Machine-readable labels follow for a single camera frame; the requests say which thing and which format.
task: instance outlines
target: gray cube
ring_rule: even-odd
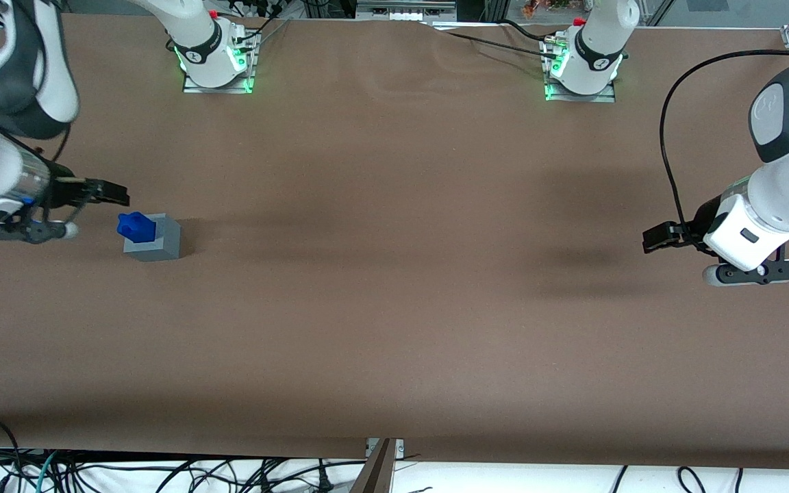
[[[141,262],[173,261],[181,255],[181,225],[166,214],[148,214],[154,222],[154,241],[133,243],[123,238],[123,252]]]

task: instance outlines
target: table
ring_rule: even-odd
[[[605,105],[546,102],[530,55],[409,22],[291,22],[254,94],[182,94],[153,18],[65,19],[82,112],[60,162],[177,218],[187,256],[122,255],[111,205],[74,241],[0,243],[23,445],[789,467],[789,285],[711,288],[704,255],[640,244],[675,216],[664,94],[777,31],[639,29]],[[787,64],[675,97],[690,214],[760,164],[748,106]]]

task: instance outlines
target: wire bundle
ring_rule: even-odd
[[[327,480],[326,469],[335,468],[339,466],[354,466],[364,464],[364,461],[343,461],[325,463],[321,459],[318,461],[318,466],[312,468],[304,468],[293,474],[286,475],[281,478],[270,478],[269,475],[273,473],[276,468],[284,464],[287,459],[272,458],[263,459],[260,467],[253,472],[247,479],[239,479],[238,475],[233,468],[234,461],[242,461],[245,457],[227,457],[223,458],[219,465],[213,468],[202,468],[197,465],[199,459],[189,459],[189,461],[182,462],[180,465],[172,466],[142,466],[142,467],[122,467],[107,464],[87,464],[81,463],[75,459],[76,454],[71,451],[58,451],[58,450],[27,450],[21,449],[16,442],[16,438],[10,428],[0,421],[0,429],[8,436],[11,449],[0,448],[0,468],[5,472],[5,477],[0,481],[0,493],[4,491],[7,484],[12,478],[16,478],[16,490],[22,491],[23,481],[36,491],[36,493],[103,493],[95,488],[87,478],[82,476],[82,472],[90,469],[105,469],[115,471],[156,471],[168,472],[169,474],[157,487],[156,493],[160,493],[166,484],[175,479],[178,474],[188,473],[191,475],[191,482],[188,486],[188,493],[194,493],[197,488],[206,481],[221,481],[226,483],[228,489],[235,493],[248,493],[254,488],[260,488],[261,493],[267,493],[273,488],[289,481],[302,481],[309,484],[320,493],[326,493],[331,490],[331,484]],[[407,456],[404,459],[416,457],[415,455]],[[229,477],[223,475],[219,471],[224,468],[229,469]],[[303,478],[304,475],[319,471],[319,484],[312,484]],[[46,490],[44,483],[50,483]]]

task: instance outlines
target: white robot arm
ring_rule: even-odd
[[[564,32],[566,50],[551,75],[575,94],[598,94],[616,77],[640,16],[635,0],[596,0],[586,24]]]
[[[131,0],[160,19],[181,67],[198,85],[219,87],[245,71],[238,63],[242,26],[215,19],[201,0]],[[77,233],[71,222],[86,203],[129,205],[126,188],[75,178],[15,137],[52,138],[78,115],[78,93],[62,44],[60,12],[52,0],[0,0],[6,41],[0,48],[0,240],[41,243]],[[66,221],[50,209],[72,205]],[[34,218],[42,210],[44,218]]]
[[[789,281],[789,68],[754,99],[749,129],[764,164],[699,207],[687,231],[671,221],[645,231],[645,253],[692,243],[723,261],[705,269],[709,284]]]

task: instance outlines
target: cable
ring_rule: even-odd
[[[38,471],[38,483],[35,484],[35,493],[41,493],[41,485],[45,481],[45,474],[47,473],[47,468],[51,467],[51,462],[53,461],[53,456],[57,455],[57,451],[54,450],[50,455],[47,456],[45,459],[44,465],[41,466],[41,470]]]
[[[163,490],[163,487],[166,486],[169,481],[172,481],[173,478],[176,477],[179,473],[185,471],[185,469],[189,468],[194,461],[187,461],[184,464],[180,465],[179,467],[173,469],[166,478],[163,479],[163,482],[160,483],[160,486],[157,487],[157,490],[154,493],[160,493]]]
[[[734,493],[740,493],[742,490],[742,476],[744,475],[744,468],[739,468],[736,472],[736,487],[733,488]]]
[[[250,40],[251,38],[257,36],[258,34],[260,34],[261,31],[264,30],[266,25],[270,24],[270,22],[272,22],[273,19],[275,19],[275,18],[276,18],[275,14],[269,16],[269,18],[267,18],[266,21],[264,21],[264,24],[260,25],[260,27],[257,28],[256,30],[254,30],[254,32],[251,32],[250,34],[245,35],[245,37],[243,37],[243,38],[236,38],[236,42],[237,43],[241,43],[241,42],[243,42],[245,40]]]
[[[231,3],[229,3],[229,8],[235,10],[237,13],[239,13],[239,16],[241,16],[241,18],[244,18],[245,14],[242,13],[242,10],[239,10],[239,7],[236,6],[236,1],[235,0],[233,2],[231,2]]]
[[[535,41],[543,41],[544,38],[546,38],[547,36],[552,36],[552,35],[556,34],[556,31],[553,31],[550,34],[545,34],[545,35],[542,35],[542,36],[538,36],[536,34],[532,34],[531,32],[526,31],[525,29],[523,29],[522,25],[518,25],[518,24],[516,24],[516,22],[514,22],[514,21],[512,21],[512,20],[510,20],[508,18],[503,18],[503,19],[495,22],[495,24],[511,25],[511,26],[513,26],[514,29],[516,29],[516,31],[519,31],[519,34],[522,34],[526,38],[529,38],[530,40],[535,40]]]
[[[60,159],[60,154],[63,153],[63,149],[66,148],[66,142],[68,142],[69,134],[72,133],[72,124],[66,125],[66,131],[63,132],[63,139],[60,141],[60,146],[57,147],[57,152],[53,153],[53,157],[51,160],[53,162],[57,162],[57,159]]]
[[[541,53],[541,52],[535,51],[535,50],[526,50],[525,48],[511,47],[510,45],[496,43],[495,41],[480,40],[480,38],[474,38],[473,36],[467,36],[467,35],[464,35],[464,34],[458,34],[457,32],[447,31],[447,34],[451,35],[451,36],[455,36],[456,38],[463,38],[463,40],[472,40],[472,41],[477,41],[478,43],[485,43],[485,44],[491,45],[493,47],[507,48],[508,50],[513,50],[514,52],[522,52],[522,53],[534,54],[534,55],[540,56],[542,58],[551,58],[551,59],[552,58],[556,58],[556,55],[554,55],[552,53]]]
[[[677,468],[677,483],[680,484],[682,490],[686,491],[686,493],[695,493],[693,490],[690,490],[688,487],[686,487],[686,484],[684,484],[684,477],[683,477],[684,471],[692,475],[692,479],[693,481],[696,481],[696,484],[699,485],[699,490],[701,491],[701,493],[705,493],[705,485],[702,484],[702,481],[699,480],[699,477],[698,475],[696,475],[696,472],[686,466],[681,466]]]
[[[616,480],[614,481],[614,489],[611,490],[611,493],[617,493],[617,490],[620,489],[620,481],[623,480],[623,475],[626,474],[626,469],[629,468],[629,464],[623,466],[620,469],[620,473],[616,475]]]
[[[666,174],[668,175],[669,185],[671,185],[671,196],[674,198],[674,206],[677,210],[677,220],[680,222],[680,228],[682,231],[682,235],[686,237],[688,243],[676,244],[677,246],[686,246],[687,244],[691,244],[695,247],[695,249],[699,250],[699,252],[707,253],[707,255],[717,256],[716,253],[711,252],[711,250],[707,249],[707,247],[701,246],[699,241],[696,238],[692,237],[692,234],[689,231],[688,226],[686,225],[686,219],[684,218],[684,209],[680,203],[680,196],[677,193],[677,184],[674,179],[674,174],[671,172],[671,165],[669,164],[668,160],[668,153],[666,152],[666,115],[668,114],[668,106],[671,102],[671,97],[674,95],[674,92],[680,87],[686,78],[690,75],[698,72],[705,66],[711,65],[713,63],[722,62],[723,60],[729,60],[732,58],[739,58],[742,56],[759,56],[759,55],[780,55],[780,56],[789,56],[789,51],[787,50],[743,50],[738,52],[731,52],[731,53],[724,53],[714,58],[710,58],[705,60],[698,65],[694,65],[688,71],[686,71],[682,76],[677,78],[677,81],[674,82],[673,86],[671,86],[668,94],[666,95],[666,100],[663,102],[663,110],[660,114],[660,153],[663,157],[663,166],[666,167]]]
[[[7,427],[3,422],[0,421],[0,429],[4,431],[6,435],[8,435],[8,440],[12,443],[12,447],[14,449],[14,467],[16,471],[21,475],[23,473],[23,466],[20,464],[20,447],[16,443],[16,438],[10,428]],[[16,490],[21,491],[20,488],[22,486],[22,478],[18,476],[18,483],[16,483]]]

